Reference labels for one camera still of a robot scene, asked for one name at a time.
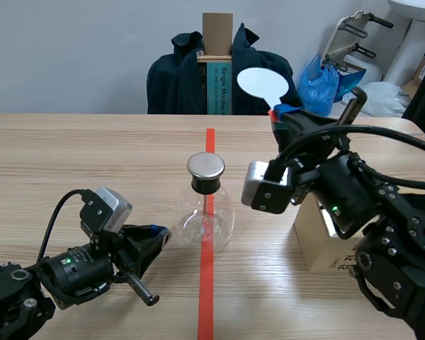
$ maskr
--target white paddle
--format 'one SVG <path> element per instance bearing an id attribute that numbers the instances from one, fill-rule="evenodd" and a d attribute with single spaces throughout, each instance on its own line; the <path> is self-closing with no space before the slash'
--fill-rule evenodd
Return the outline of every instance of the white paddle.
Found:
<path id="1" fill-rule="evenodd" d="M 283 97 L 290 88 L 288 82 L 279 73 L 261 67 L 245 69 L 238 74 L 238 85 L 242 91 L 253 97 L 262 98 L 271 110 L 282 104 Z"/>

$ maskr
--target red object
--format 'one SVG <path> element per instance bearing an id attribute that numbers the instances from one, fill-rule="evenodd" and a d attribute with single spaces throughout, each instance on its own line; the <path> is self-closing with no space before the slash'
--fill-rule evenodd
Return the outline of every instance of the red object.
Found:
<path id="1" fill-rule="evenodd" d="M 206 152 L 215 153 L 215 130 L 206 130 Z M 200 292 L 198 296 L 198 340 L 214 339 L 214 196 L 206 197 L 205 223 L 201 240 Z"/>

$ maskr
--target cardboard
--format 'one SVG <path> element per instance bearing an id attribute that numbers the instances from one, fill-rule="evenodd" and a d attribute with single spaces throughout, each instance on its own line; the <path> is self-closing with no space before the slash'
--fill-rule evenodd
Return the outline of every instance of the cardboard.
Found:
<path id="1" fill-rule="evenodd" d="M 422 80 L 424 80 L 424 77 L 425 77 L 425 59 L 423 59 L 422 62 L 420 63 L 420 66 L 417 69 L 417 72 L 414 78 L 408 84 L 402 87 L 404 92 L 406 92 L 410 98 L 414 98 L 414 96 L 417 93 L 417 90 L 419 90 Z"/>
<path id="2" fill-rule="evenodd" d="M 232 57 L 198 55 L 198 71 L 208 115 L 232 114 Z"/>
<path id="3" fill-rule="evenodd" d="M 354 251 L 363 235 L 358 232 L 350 239 L 339 239 L 330 216 L 319 206 L 315 196 L 309 193 L 294 223 L 307 269 L 314 272 L 348 273 L 349 267 L 356 264 Z"/>
<path id="4" fill-rule="evenodd" d="M 205 55 L 230 55 L 232 35 L 233 13 L 203 13 Z"/>

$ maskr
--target wood grain surface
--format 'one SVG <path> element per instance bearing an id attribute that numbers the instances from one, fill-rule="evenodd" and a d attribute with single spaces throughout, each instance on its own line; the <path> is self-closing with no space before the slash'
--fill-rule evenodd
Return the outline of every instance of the wood grain surface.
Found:
<path id="1" fill-rule="evenodd" d="M 413 123 L 379 125 L 424 138 Z M 414 339 L 403 322 L 371 306 L 347 274 L 308 273 L 295 230 L 296 207 L 280 216 L 240 203 L 249 162 L 276 156 L 267 117 L 0 114 L 0 264 L 34 263 L 58 200 L 74 188 L 112 188 L 134 206 L 132 224 L 170 227 L 174 236 L 143 281 L 160 302 L 146 307 L 126 285 L 57 310 L 34 339 L 197 339 L 200 254 L 183 244 L 174 206 L 189 185 L 188 158 L 216 130 L 222 185 L 235 203 L 234 234 L 215 260 L 216 339 Z M 354 135 L 351 148 L 391 176 L 425 180 L 425 153 L 396 141 Z M 82 245 L 81 201 L 72 198 L 48 254 Z"/>

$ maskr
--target black cable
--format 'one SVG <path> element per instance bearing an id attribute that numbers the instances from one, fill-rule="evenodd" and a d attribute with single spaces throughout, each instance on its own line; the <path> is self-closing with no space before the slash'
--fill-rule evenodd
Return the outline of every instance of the black cable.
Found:
<path id="1" fill-rule="evenodd" d="M 376 127 L 376 126 L 364 126 L 364 125 L 336 125 L 331 127 L 323 127 L 322 129 L 319 129 L 315 132 L 311 132 L 308 135 L 305 135 L 298 139 L 297 141 L 291 143 L 288 145 L 275 159 L 274 165 L 280 168 L 285 167 L 285 163 L 289 158 L 293 157 L 295 155 L 295 152 L 299 150 L 299 148 L 321 138 L 324 136 L 334 136 L 334 135 L 346 135 L 348 133 L 363 133 L 368 135 L 379 135 L 383 137 L 388 137 L 393 140 L 398 140 L 400 142 L 406 143 L 408 145 L 411 145 L 413 147 L 417 147 L 419 149 L 422 149 L 425 151 L 425 142 L 422 140 L 419 140 L 418 138 L 412 137 L 410 135 L 407 135 L 405 133 L 397 132 L 391 129 Z M 409 184 L 408 187 L 410 188 L 420 188 L 425 190 L 425 182 L 417 182 L 417 181 L 405 181 L 398 178 L 393 178 L 389 176 L 385 176 L 384 181 L 392 182 L 394 184 L 403 183 L 400 184 L 401 186 L 406 186 L 406 184 Z"/>
<path id="2" fill-rule="evenodd" d="M 425 190 L 425 182 L 423 181 L 410 181 L 408 179 L 398 179 L 391 176 L 386 176 L 377 172 L 374 168 L 369 167 L 367 164 L 361 164 L 360 167 L 362 168 L 362 170 L 364 170 L 364 172 L 371 175 L 372 177 L 380 179 L 381 181 L 390 182 L 397 186 Z"/>
<path id="3" fill-rule="evenodd" d="M 289 157 L 293 156 L 299 148 L 306 144 L 319 139 L 324 136 L 347 135 L 348 133 L 363 133 L 367 135 L 378 135 L 388 137 L 393 140 L 412 145 L 425 151 L 425 142 L 405 133 L 397 132 L 385 127 L 365 126 L 365 125 L 336 125 L 331 127 L 324 127 L 317 131 L 311 132 L 298 139 L 297 141 L 288 145 L 279 155 L 280 162 L 285 162 Z"/>
<path id="4" fill-rule="evenodd" d="M 47 248 L 47 243 L 49 242 L 50 233 L 52 232 L 59 211 L 62 209 L 62 206 L 66 203 L 67 200 L 77 194 L 83 195 L 85 194 L 85 190 L 76 189 L 68 192 L 66 195 L 63 196 L 63 198 L 58 202 L 57 206 L 55 207 L 54 212 L 52 213 L 52 217 L 50 218 L 49 224 L 47 225 L 47 229 L 45 230 L 44 239 L 42 239 L 40 252 L 38 254 L 38 258 L 36 259 L 37 264 L 40 263 L 41 259 L 44 257 L 45 249 Z"/>

